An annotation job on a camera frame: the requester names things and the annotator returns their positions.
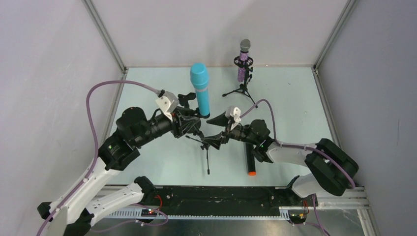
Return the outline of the black small tripod stand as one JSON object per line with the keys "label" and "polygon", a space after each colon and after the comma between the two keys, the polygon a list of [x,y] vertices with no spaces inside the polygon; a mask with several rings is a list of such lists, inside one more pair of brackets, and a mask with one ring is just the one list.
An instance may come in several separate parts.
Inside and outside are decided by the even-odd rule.
{"label": "black small tripod stand", "polygon": [[188,135],[186,135],[185,137],[188,138],[188,139],[191,139],[193,141],[196,141],[196,142],[200,143],[201,144],[200,145],[201,150],[205,150],[206,151],[207,175],[210,175],[210,167],[209,167],[209,144],[207,144],[207,143],[205,143],[205,142],[203,142],[201,140],[192,138],[192,137],[190,137]]}

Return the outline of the black tripod shock-mount stand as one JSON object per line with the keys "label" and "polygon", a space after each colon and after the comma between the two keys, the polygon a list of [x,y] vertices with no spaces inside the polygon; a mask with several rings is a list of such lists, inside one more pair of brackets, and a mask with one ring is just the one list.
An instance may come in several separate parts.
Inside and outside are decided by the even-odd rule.
{"label": "black tripod shock-mount stand", "polygon": [[[239,69],[239,67],[241,67],[241,63],[242,63],[242,61],[239,60],[239,56],[234,58],[234,64],[238,67],[238,69]],[[239,83],[239,88],[237,88],[233,91],[230,91],[228,93],[222,94],[222,97],[226,97],[227,95],[232,94],[232,93],[239,93],[239,94],[242,94],[242,95],[248,97],[252,101],[252,103],[255,104],[254,99],[252,98],[252,96],[250,95],[250,93],[248,91],[248,84],[250,83],[250,81],[253,77],[253,75],[252,75],[253,66],[252,65],[253,65],[253,59],[250,56],[248,56],[247,61],[245,61],[245,66],[244,66],[245,69],[246,69],[244,82]]]}

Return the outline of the turquoise microphone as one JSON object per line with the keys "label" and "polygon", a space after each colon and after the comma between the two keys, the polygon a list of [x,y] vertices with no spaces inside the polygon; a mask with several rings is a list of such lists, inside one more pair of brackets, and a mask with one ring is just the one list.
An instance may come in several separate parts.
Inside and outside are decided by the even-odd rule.
{"label": "turquoise microphone", "polygon": [[209,74],[203,63],[195,63],[190,68],[190,81],[195,89],[199,113],[204,118],[210,116]]}

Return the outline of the purple glitter microphone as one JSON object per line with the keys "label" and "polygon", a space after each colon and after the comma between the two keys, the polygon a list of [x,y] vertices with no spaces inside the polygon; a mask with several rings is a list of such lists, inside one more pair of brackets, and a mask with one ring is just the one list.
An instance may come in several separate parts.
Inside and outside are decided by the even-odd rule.
{"label": "purple glitter microphone", "polygon": [[243,83],[244,82],[244,77],[245,77],[245,61],[247,61],[248,58],[248,52],[249,49],[251,47],[251,42],[249,39],[243,39],[240,42],[240,55],[239,55],[239,60],[242,61],[241,63],[241,67],[239,67],[238,69],[238,82],[239,83]]}

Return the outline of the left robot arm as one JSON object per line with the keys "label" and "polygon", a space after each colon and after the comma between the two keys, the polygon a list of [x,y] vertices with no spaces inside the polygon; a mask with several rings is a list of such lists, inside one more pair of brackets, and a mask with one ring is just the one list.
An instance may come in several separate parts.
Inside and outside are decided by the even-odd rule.
{"label": "left robot arm", "polygon": [[133,183],[105,197],[96,194],[113,177],[139,157],[139,148],[171,132],[175,138],[185,134],[202,136],[201,116],[187,108],[176,108],[172,118],[164,114],[146,118],[139,107],[126,109],[117,119],[116,131],[98,149],[94,168],[83,185],[64,203],[67,221],[64,235],[83,236],[104,217],[131,204],[151,203],[156,198],[155,187],[147,177],[137,177]]}

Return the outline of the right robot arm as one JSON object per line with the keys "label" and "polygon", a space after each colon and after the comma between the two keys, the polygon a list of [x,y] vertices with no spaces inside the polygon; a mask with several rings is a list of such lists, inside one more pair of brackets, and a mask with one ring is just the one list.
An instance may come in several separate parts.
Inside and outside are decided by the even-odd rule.
{"label": "right robot arm", "polygon": [[225,128],[221,133],[203,139],[215,149],[232,139],[251,145],[253,156],[259,162],[289,163],[308,168],[309,174],[295,177],[287,185],[286,189],[298,198],[320,192],[342,196],[346,189],[355,185],[353,178],[359,170],[358,164],[327,138],[306,145],[278,143],[270,136],[263,119],[241,125],[239,118],[226,114],[209,119],[207,123]]}

